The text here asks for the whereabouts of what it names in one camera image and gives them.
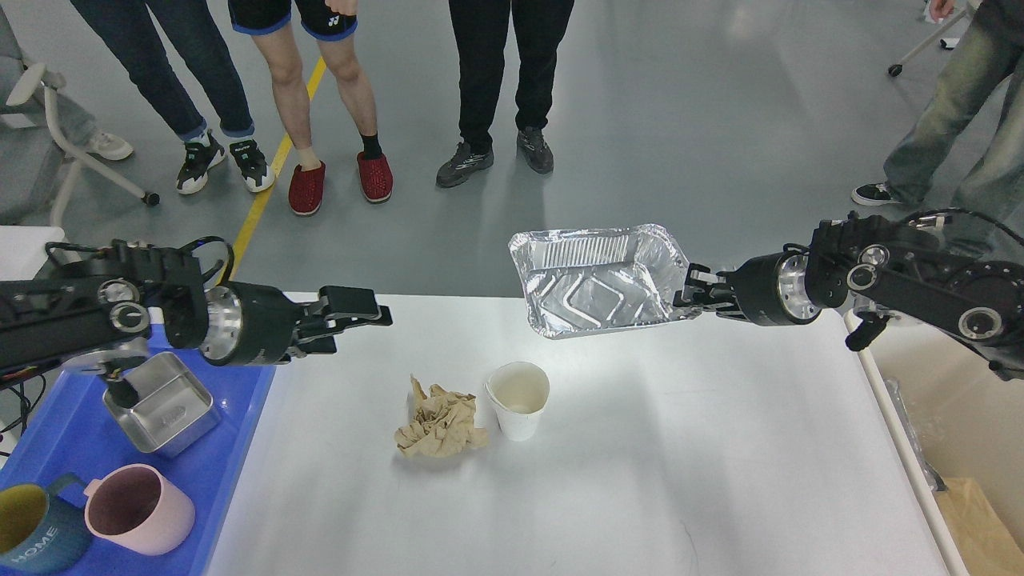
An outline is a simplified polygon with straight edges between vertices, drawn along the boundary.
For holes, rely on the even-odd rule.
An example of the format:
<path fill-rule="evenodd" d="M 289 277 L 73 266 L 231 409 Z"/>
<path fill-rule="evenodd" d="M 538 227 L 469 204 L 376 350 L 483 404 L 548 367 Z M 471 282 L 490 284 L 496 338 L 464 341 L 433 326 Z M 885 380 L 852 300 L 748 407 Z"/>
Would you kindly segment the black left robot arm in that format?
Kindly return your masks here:
<path fill-rule="evenodd" d="M 215 366 L 332 354 L 344 330 L 394 321 L 370 289 L 323 286 L 317 299 L 296 303 L 275 287 L 231 281 L 233 249 L 202 270 L 195 251 L 218 242 L 205 236 L 177 248 L 118 239 L 100 248 L 47 243 L 47 256 L 62 250 L 86 259 L 57 265 L 48 278 L 2 284 L 3 389 L 78 362 L 105 380 L 114 404 L 135 406 L 142 395 L 126 372 L 150 354 L 133 346 L 150 342 L 151 308 L 162 312 L 170 346 L 198 349 Z"/>

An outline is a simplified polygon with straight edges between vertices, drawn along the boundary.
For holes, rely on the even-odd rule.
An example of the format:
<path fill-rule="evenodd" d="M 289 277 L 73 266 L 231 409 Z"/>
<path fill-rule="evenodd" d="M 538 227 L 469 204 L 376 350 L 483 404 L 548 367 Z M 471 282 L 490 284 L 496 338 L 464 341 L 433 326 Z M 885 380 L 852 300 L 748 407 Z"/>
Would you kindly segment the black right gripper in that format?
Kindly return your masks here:
<path fill-rule="evenodd" d="M 732 273 L 688 265 L 684 293 L 672 305 L 680 318 L 740 318 L 741 310 L 758 326 L 807 325 L 822 313 L 806 290 L 807 265 L 808 256 L 797 252 L 752 258 Z"/>

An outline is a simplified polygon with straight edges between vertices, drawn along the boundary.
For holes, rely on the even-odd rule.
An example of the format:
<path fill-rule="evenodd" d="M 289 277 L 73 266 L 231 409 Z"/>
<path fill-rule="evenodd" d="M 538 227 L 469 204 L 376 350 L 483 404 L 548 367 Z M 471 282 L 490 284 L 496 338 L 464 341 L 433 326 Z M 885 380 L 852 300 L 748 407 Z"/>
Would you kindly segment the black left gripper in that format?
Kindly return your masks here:
<path fill-rule="evenodd" d="M 206 292 L 208 328 L 198 347 L 215 366 L 284 364 L 292 358 L 336 354 L 333 335 L 295 343 L 302 306 L 278 288 L 227 282 Z M 370 289 L 322 286 L 318 297 L 304 303 L 307 317 L 326 327 L 394 324 L 388 306 L 381 306 Z"/>

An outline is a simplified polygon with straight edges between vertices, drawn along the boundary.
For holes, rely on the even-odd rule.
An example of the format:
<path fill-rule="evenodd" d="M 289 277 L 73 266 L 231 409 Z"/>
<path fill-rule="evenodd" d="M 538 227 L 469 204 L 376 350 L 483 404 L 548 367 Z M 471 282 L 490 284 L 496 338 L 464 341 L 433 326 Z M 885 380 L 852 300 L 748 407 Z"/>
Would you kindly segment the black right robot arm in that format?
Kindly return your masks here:
<path fill-rule="evenodd" d="M 758 326 L 803 326 L 855 294 L 867 305 L 855 311 L 848 349 L 866 349 L 895 316 L 907 316 L 984 358 L 999 378 L 1020 379 L 1022 266 L 940 251 L 936 232 L 948 215 L 823 220 L 808 245 L 785 244 L 732 272 L 691 263 L 672 303 Z"/>

